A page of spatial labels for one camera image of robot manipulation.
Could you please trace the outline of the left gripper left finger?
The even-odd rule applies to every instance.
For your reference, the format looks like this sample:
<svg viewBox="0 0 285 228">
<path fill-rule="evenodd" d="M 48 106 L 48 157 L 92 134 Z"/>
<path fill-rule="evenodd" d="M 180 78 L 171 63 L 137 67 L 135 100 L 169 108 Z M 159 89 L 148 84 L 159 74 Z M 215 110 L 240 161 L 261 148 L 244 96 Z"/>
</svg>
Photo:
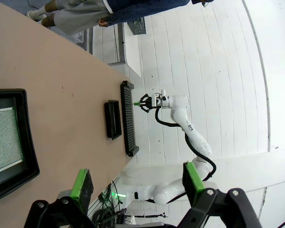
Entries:
<svg viewBox="0 0 285 228">
<path fill-rule="evenodd" d="M 52 203 L 36 200 L 31 205 L 26 228 L 95 228 L 88 217 L 88 207 L 94 191 L 89 169 L 80 169 L 75 183 L 65 196 Z"/>
</svg>

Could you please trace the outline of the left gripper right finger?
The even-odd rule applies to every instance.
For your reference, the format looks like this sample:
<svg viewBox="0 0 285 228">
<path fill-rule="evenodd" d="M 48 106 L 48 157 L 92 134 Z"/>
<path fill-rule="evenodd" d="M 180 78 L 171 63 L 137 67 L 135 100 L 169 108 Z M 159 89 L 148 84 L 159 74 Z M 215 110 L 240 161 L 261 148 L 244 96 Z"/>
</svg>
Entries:
<svg viewBox="0 0 285 228">
<path fill-rule="evenodd" d="M 179 228 L 202 228 L 209 217 L 220 217 L 227 228 L 262 227 L 242 189 L 233 188 L 223 193 L 206 188 L 192 162 L 183 164 L 182 183 L 190 209 L 179 223 Z"/>
</svg>

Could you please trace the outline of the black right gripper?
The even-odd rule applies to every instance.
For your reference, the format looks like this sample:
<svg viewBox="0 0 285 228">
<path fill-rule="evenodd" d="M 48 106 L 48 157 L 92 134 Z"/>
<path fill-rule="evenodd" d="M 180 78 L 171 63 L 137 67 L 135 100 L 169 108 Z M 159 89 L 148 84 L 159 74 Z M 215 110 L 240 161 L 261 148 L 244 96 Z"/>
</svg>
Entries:
<svg viewBox="0 0 285 228">
<path fill-rule="evenodd" d="M 149 96 L 145 94 L 138 102 L 133 103 L 134 106 L 139 106 L 143 111 L 149 113 L 151 109 L 160 108 L 162 99 L 160 96 Z"/>
</svg>

